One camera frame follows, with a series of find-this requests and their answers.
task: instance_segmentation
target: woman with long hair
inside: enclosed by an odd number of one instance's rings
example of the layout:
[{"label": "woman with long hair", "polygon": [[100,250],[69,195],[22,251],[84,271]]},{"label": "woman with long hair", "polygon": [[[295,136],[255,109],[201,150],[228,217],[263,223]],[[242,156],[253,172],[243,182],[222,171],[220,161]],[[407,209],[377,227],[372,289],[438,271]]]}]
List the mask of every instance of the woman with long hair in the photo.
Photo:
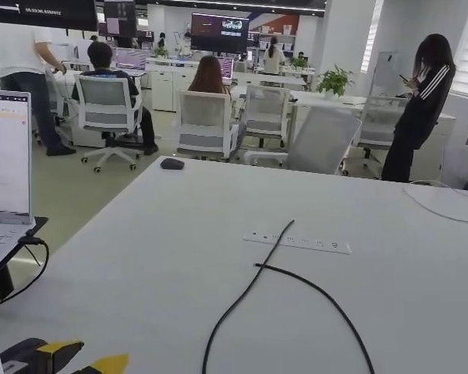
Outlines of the woman with long hair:
[{"label": "woman with long hair", "polygon": [[428,35],[418,47],[413,78],[406,82],[413,96],[395,126],[382,180],[409,182],[414,151],[421,148],[437,125],[455,74],[448,40],[440,34]]},{"label": "woman with long hair", "polygon": [[279,66],[284,63],[286,57],[278,47],[278,38],[272,37],[271,46],[264,55],[264,74],[271,76],[279,75]]},{"label": "woman with long hair", "polygon": [[[222,81],[222,67],[215,56],[204,56],[201,59],[189,91],[228,94],[230,96],[229,89],[224,86]],[[239,126],[236,147],[239,148],[246,135],[246,126],[240,122],[236,122],[236,124]]]}]

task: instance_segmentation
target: laptop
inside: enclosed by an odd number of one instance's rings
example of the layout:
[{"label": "laptop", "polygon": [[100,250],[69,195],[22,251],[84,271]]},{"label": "laptop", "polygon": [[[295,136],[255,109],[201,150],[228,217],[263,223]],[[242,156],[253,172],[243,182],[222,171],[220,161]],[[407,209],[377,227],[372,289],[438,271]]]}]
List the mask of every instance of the laptop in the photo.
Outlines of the laptop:
[{"label": "laptop", "polygon": [[34,226],[30,135],[30,94],[0,91],[0,262]]},{"label": "laptop", "polygon": [[147,51],[140,49],[117,48],[116,68],[131,76],[142,76],[146,70]]},{"label": "laptop", "polygon": [[224,84],[232,83],[232,72],[234,71],[234,58],[219,57],[220,68],[222,69],[222,80]]}]

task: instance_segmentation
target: black cable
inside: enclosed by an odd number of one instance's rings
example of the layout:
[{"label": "black cable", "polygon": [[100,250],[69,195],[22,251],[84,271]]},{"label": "black cable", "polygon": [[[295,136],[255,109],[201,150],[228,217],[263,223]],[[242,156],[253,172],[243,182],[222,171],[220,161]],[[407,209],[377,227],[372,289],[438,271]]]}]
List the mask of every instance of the black cable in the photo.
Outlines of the black cable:
[{"label": "black cable", "polygon": [[25,288],[23,288],[20,291],[17,291],[15,294],[7,296],[3,300],[1,300],[0,305],[6,303],[8,300],[12,300],[13,298],[15,298],[18,295],[21,295],[25,290],[30,288],[33,285],[33,283],[36,282],[38,280],[38,278],[40,278],[43,275],[43,273],[45,272],[45,269],[47,269],[48,260],[50,258],[50,249],[49,249],[48,244],[46,242],[44,242],[43,240],[41,240],[39,238],[34,238],[34,237],[31,237],[31,236],[24,236],[21,239],[19,239],[18,243],[22,244],[22,245],[43,245],[45,247],[45,252],[46,252],[44,266],[41,268],[40,273],[38,273],[37,276],[35,278],[33,278],[31,280],[31,282],[28,283]]},{"label": "black cable", "polygon": [[262,269],[268,269],[268,270],[272,270],[272,271],[275,271],[275,272],[278,272],[278,273],[283,273],[285,275],[293,277],[293,278],[297,279],[298,281],[301,281],[301,282],[311,286],[313,289],[315,289],[315,290],[319,291],[320,293],[322,293],[334,305],[334,307],[337,308],[337,310],[342,315],[343,319],[349,325],[350,329],[353,332],[353,335],[356,337],[357,342],[360,345],[360,350],[362,351],[362,353],[363,353],[363,355],[364,355],[364,357],[366,359],[367,367],[369,368],[369,373],[374,374],[373,363],[371,362],[371,358],[369,357],[369,354],[367,353],[366,346],[364,345],[364,342],[362,341],[362,338],[360,337],[359,332],[357,331],[356,327],[353,325],[350,318],[345,314],[342,307],[338,304],[338,302],[336,302],[336,300],[328,292],[326,292],[325,290],[323,290],[322,288],[320,288],[316,284],[312,283],[308,279],[305,279],[304,277],[301,277],[300,275],[291,273],[288,270],[279,269],[278,267],[270,266],[270,265],[267,265],[266,263],[255,263],[255,266],[259,267],[261,270]]},{"label": "black cable", "polygon": [[[291,220],[287,225],[286,227],[284,228],[284,230],[282,230],[281,234],[279,235],[279,238],[278,238],[278,241],[274,244],[274,246],[272,247],[271,251],[269,252],[267,258],[265,259],[264,261],[264,266],[267,265],[268,261],[271,259],[272,255],[274,254],[274,251],[278,248],[278,245],[279,243],[281,242],[282,238],[284,237],[284,234],[286,233],[286,231],[289,229],[289,227],[295,222],[295,220]],[[213,340],[215,339],[215,335],[217,334],[218,332],[218,329],[220,328],[220,325],[222,325],[224,323],[224,321],[227,319],[227,317],[229,317],[229,315],[234,311],[234,309],[240,304],[240,302],[242,300],[244,300],[244,298],[248,295],[248,293],[251,291],[251,288],[253,288],[253,286],[255,285],[255,283],[257,282],[258,278],[260,277],[262,271],[264,271],[264,268],[261,267],[257,274],[255,275],[255,277],[253,278],[253,280],[250,282],[250,284],[248,284],[248,287],[244,290],[244,292],[241,294],[241,296],[239,296],[237,298],[237,300],[234,301],[234,304],[232,304],[229,309],[227,309],[227,311],[223,314],[222,317],[220,317],[220,319],[218,320],[217,324],[215,325],[215,327],[213,328],[213,330],[211,331],[211,334],[210,334],[210,338],[208,339],[208,344],[206,346],[206,350],[204,351],[204,357],[203,357],[203,368],[201,370],[201,372],[203,374],[206,374],[206,371],[207,371],[207,365],[208,365],[208,357],[210,356],[210,350],[211,350],[211,345],[213,344]]]},{"label": "black cable", "polygon": [[33,252],[31,252],[31,249],[29,249],[27,245],[25,245],[24,248],[26,248],[26,250],[31,254],[31,257],[33,257],[34,262],[37,263],[38,267],[40,267],[41,264],[38,261],[37,257],[33,254]]}]

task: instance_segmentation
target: computer mouse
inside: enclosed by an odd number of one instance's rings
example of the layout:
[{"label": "computer mouse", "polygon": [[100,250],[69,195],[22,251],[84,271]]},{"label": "computer mouse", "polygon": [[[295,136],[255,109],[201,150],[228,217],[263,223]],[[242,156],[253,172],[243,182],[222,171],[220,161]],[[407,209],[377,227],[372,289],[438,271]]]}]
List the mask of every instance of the computer mouse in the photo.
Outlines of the computer mouse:
[{"label": "computer mouse", "polygon": [[184,169],[184,163],[180,160],[176,160],[175,158],[165,158],[161,162],[161,168],[166,170],[182,170]]}]

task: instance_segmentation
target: green plant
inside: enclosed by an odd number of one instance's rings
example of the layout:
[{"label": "green plant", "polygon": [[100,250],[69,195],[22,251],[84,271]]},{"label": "green plant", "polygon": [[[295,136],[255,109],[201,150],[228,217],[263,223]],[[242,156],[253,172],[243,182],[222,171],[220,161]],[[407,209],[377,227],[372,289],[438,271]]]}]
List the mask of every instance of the green plant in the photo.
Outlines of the green plant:
[{"label": "green plant", "polygon": [[293,65],[295,68],[308,68],[309,63],[307,60],[304,60],[303,58],[297,58],[293,57],[291,58],[291,65]]},{"label": "green plant", "polygon": [[339,97],[343,96],[346,87],[355,84],[355,82],[349,78],[352,74],[352,72],[347,72],[335,65],[335,70],[328,70],[318,76],[318,78],[322,78],[322,81],[317,86],[317,91],[320,93],[322,93],[322,91],[332,91],[333,94]]},{"label": "green plant", "polygon": [[154,53],[155,53],[157,56],[163,56],[163,57],[168,56],[168,51],[166,50],[166,48],[163,48],[163,47],[156,47],[156,48],[154,49]]}]

